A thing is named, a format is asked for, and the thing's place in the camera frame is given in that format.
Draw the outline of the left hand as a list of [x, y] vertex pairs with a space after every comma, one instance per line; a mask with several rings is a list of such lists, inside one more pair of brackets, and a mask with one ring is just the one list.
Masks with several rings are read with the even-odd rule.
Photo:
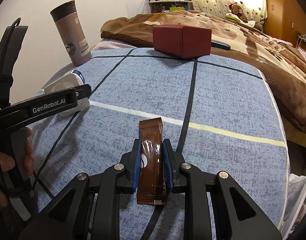
[[28, 137], [32, 130], [22, 128], [12, 134], [0, 132], [0, 208], [8, 206], [9, 198], [24, 195], [31, 199], [33, 173], [32, 145]]

